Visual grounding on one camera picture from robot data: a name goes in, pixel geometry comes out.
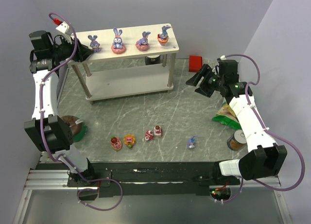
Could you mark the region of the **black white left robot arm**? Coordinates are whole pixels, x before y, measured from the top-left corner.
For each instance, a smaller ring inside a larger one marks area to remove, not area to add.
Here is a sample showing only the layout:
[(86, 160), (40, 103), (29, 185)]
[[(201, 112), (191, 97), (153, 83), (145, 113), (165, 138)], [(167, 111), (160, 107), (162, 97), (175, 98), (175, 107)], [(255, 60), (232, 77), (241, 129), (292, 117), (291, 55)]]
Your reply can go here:
[(39, 151), (46, 152), (53, 162), (65, 164), (75, 182), (89, 183), (95, 179), (95, 171), (73, 145), (72, 131), (58, 115), (57, 85), (61, 67), (71, 60), (85, 61), (93, 50), (72, 37), (66, 40), (62, 36), (61, 44), (56, 44), (46, 31), (32, 32), (29, 38), (33, 45), (30, 72), (35, 82), (35, 106), (31, 120), (24, 123), (25, 132)]

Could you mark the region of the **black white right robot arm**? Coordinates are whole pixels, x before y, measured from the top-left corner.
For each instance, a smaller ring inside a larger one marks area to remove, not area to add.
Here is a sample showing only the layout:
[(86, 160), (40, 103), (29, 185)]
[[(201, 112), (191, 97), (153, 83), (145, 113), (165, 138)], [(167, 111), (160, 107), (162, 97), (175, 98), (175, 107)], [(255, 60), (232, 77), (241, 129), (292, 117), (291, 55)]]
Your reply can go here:
[(246, 82), (239, 81), (238, 62), (220, 60), (218, 74), (208, 64), (186, 84), (196, 87), (195, 92), (211, 97), (220, 92), (235, 113), (246, 138), (248, 153), (239, 160), (225, 160), (218, 163), (223, 176), (238, 176), (253, 180), (278, 175), (287, 156), (285, 146), (278, 145), (262, 126), (261, 117), (256, 114), (253, 92)]

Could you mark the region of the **purple bunny with red bow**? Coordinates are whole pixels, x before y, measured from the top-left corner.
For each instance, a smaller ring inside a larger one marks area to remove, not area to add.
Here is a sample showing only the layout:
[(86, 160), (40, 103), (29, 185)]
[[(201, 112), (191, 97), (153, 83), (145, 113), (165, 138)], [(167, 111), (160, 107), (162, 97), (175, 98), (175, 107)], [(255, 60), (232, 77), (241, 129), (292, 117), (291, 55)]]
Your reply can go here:
[(97, 41), (97, 35), (88, 35), (88, 39), (90, 40), (90, 47), (93, 49), (94, 53), (98, 53), (102, 50), (100, 47), (100, 43)]

